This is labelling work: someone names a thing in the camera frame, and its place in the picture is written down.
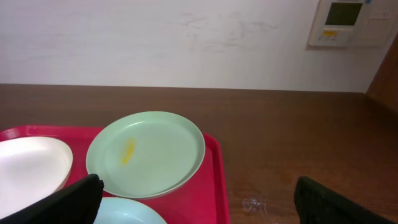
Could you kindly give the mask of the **light blue plate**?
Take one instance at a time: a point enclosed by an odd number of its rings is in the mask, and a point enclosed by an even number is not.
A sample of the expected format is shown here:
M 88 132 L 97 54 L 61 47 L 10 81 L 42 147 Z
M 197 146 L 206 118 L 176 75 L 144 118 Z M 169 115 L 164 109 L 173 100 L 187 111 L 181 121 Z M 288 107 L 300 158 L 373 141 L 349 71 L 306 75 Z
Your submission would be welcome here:
M 135 200 L 103 197 L 94 224 L 166 224 L 152 208 Z

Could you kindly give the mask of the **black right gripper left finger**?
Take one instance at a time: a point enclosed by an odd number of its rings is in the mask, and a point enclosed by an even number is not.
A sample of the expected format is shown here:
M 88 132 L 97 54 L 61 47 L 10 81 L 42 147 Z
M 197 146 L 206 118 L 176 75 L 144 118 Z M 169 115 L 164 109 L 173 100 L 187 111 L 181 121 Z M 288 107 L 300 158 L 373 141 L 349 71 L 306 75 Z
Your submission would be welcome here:
M 93 224 L 103 197 L 104 182 L 96 174 L 1 219 L 1 224 Z

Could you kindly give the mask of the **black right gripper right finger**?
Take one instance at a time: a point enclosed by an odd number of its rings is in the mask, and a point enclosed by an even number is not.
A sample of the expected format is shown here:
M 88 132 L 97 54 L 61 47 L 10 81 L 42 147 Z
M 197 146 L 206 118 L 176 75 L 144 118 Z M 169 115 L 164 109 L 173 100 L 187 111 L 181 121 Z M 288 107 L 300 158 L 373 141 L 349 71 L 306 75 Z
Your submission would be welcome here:
M 298 178 L 294 204 L 300 224 L 394 224 L 306 176 Z

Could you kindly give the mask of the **white plate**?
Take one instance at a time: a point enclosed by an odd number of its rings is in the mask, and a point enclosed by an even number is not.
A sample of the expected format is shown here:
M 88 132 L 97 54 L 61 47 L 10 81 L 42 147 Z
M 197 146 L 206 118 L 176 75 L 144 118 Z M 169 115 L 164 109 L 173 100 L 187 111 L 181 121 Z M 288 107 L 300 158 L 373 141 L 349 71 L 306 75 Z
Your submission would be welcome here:
M 63 188 L 73 164 L 71 148 L 50 137 L 1 142 L 1 218 Z

